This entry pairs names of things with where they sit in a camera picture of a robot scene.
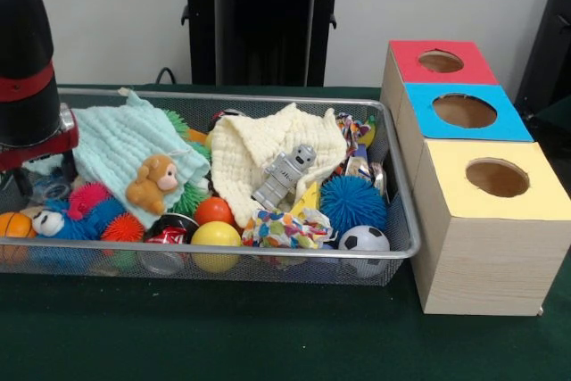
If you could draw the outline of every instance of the wire mesh basket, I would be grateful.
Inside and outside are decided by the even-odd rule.
[[[368,149],[370,162],[383,162],[389,195],[385,234],[390,252],[328,249],[148,244],[59,239],[0,238],[0,272],[273,281],[339,285],[386,285],[404,259],[420,246],[418,221],[410,198],[401,154],[389,111],[368,100],[309,99],[271,96],[198,95],[145,92],[138,95],[155,107],[178,112],[192,128],[206,130],[213,114],[237,109],[253,118],[268,116],[290,103],[302,111],[323,116],[329,107],[354,118],[376,119],[377,134]],[[63,102],[71,108],[120,106],[125,98],[111,90],[61,88]],[[19,211],[28,201],[11,183],[0,194],[0,213]],[[204,264],[237,260],[218,274]]]

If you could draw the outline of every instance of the red box top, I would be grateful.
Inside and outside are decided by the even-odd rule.
[[[405,83],[498,85],[474,42],[392,40],[389,45]]]

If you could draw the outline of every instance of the yellow box top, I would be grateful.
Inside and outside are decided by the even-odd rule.
[[[571,220],[571,200],[537,143],[426,140],[451,216]]]

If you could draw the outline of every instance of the gray toy robot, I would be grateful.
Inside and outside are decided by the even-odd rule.
[[[313,147],[309,145],[299,145],[289,155],[282,152],[266,168],[269,176],[264,184],[252,194],[252,198],[263,205],[266,210],[274,211],[279,202],[286,198],[290,189],[313,165],[316,156]]]

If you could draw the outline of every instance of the box with hole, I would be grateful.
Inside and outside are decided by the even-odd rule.
[[[395,121],[405,84],[497,85],[498,81],[474,42],[393,40],[386,55],[381,102]]]
[[[498,85],[406,84],[396,129],[414,187],[425,138],[533,142]]]
[[[571,245],[571,202],[538,144],[426,140],[413,194],[426,313],[538,313]]]

